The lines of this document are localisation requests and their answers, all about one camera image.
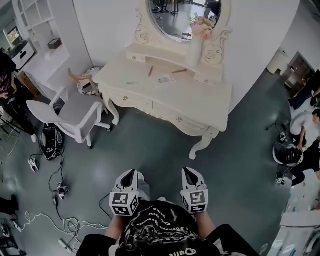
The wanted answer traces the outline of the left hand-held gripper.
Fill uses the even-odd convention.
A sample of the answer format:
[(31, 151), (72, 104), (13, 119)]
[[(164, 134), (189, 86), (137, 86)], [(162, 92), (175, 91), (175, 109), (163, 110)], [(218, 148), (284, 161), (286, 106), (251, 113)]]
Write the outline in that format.
[(140, 194), (137, 190), (138, 176), (137, 170), (130, 169), (117, 178), (109, 199), (109, 206), (115, 216), (128, 217), (136, 211)]

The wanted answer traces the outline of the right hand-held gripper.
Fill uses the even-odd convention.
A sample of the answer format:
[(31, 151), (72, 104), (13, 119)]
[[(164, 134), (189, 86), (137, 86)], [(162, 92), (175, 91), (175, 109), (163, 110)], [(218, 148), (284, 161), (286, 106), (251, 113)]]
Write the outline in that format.
[(180, 192), (182, 202), (190, 214), (202, 213), (209, 203), (208, 189), (203, 176), (195, 169), (183, 167), (181, 170), (182, 187)]

